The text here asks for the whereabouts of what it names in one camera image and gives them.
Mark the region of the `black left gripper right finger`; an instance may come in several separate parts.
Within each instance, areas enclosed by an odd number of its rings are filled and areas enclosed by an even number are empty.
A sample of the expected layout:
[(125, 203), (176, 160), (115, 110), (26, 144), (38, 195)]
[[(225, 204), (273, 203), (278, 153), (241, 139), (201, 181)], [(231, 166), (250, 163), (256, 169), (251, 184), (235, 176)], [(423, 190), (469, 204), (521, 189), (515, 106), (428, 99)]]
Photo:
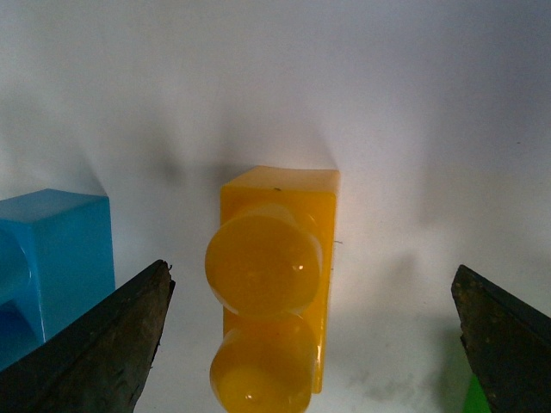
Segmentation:
[(491, 412), (549, 412), (550, 317), (464, 265), (451, 293)]

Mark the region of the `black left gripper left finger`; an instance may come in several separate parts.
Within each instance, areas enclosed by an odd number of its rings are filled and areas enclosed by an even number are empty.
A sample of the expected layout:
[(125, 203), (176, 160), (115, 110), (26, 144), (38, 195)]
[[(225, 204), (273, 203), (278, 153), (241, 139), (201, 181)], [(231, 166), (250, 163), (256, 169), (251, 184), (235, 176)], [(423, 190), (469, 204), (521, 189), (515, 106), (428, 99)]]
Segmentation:
[(132, 412), (176, 283), (157, 260), (1, 372), (3, 412)]

